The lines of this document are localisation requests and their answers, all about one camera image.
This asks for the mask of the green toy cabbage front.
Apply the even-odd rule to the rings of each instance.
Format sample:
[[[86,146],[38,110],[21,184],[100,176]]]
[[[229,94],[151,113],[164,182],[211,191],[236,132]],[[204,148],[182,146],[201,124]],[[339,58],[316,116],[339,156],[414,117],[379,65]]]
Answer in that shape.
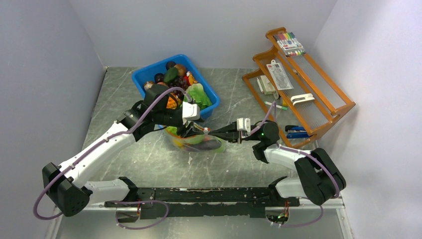
[[[168,127],[166,127],[166,131],[167,131],[168,133],[170,133],[170,134],[173,134],[173,135],[178,135],[178,134],[177,134],[177,131],[178,131],[178,128],[177,128],[177,127],[174,127],[174,126],[168,126]]]

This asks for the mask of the yellow toy mango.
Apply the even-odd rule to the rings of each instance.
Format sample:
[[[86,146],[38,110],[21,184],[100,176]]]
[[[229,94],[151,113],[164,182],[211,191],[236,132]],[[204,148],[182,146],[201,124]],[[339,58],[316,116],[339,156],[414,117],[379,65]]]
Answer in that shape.
[[[184,141],[182,139],[179,139],[179,138],[173,139],[173,144],[178,148],[184,147]]]

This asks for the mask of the clear zip top bag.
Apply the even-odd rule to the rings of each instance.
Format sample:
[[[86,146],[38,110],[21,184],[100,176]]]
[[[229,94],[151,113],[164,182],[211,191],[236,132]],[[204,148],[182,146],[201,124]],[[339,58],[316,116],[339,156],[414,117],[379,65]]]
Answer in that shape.
[[[178,148],[178,147],[175,146],[176,148],[178,148],[181,151],[201,152],[201,151],[194,149],[193,145],[198,144],[202,141],[210,140],[210,139],[217,139],[222,143],[222,146],[219,149],[210,150],[210,151],[217,152],[217,153],[225,151],[225,146],[226,146],[225,142],[222,139],[220,139],[216,136],[209,135],[209,132],[211,131],[210,128],[200,126],[200,129],[202,130],[202,134],[201,135],[195,135],[195,136],[192,136],[192,137],[179,137],[177,135],[173,135],[173,134],[168,133],[166,131],[166,129],[164,129],[164,131],[167,133],[171,144],[173,144],[173,139],[175,139],[175,138],[179,138],[179,139],[182,139],[184,141],[184,147],[183,148]]]

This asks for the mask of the purple toy eggplant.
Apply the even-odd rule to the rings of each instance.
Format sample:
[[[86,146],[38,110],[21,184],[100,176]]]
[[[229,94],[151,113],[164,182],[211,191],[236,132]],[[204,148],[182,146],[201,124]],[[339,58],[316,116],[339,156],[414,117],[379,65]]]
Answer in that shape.
[[[210,139],[206,141],[202,141],[198,144],[194,144],[193,148],[198,151],[208,151],[208,150],[215,150],[219,149],[222,146],[222,143],[217,139]]]

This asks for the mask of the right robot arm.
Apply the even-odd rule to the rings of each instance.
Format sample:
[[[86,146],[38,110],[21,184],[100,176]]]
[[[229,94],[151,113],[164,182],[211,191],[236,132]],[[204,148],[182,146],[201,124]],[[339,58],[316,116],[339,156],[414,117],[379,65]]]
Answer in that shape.
[[[257,160],[297,173],[296,177],[283,177],[269,185],[268,198],[274,206],[281,206],[292,197],[306,198],[321,206],[346,188],[345,178],[324,149],[302,150],[281,145],[279,127],[274,121],[265,120],[247,127],[233,122],[209,134],[231,143],[256,141],[252,151]]]

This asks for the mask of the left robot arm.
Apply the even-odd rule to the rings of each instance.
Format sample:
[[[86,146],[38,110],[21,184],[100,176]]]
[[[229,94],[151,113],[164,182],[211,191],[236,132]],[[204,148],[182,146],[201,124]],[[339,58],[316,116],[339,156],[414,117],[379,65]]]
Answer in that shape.
[[[137,186],[127,177],[92,182],[90,178],[103,164],[123,149],[154,131],[156,125],[182,127],[200,119],[200,107],[180,87],[152,86],[143,100],[126,110],[111,127],[83,151],[59,165],[42,169],[44,190],[66,217],[87,205],[115,201],[131,207],[141,198]]]

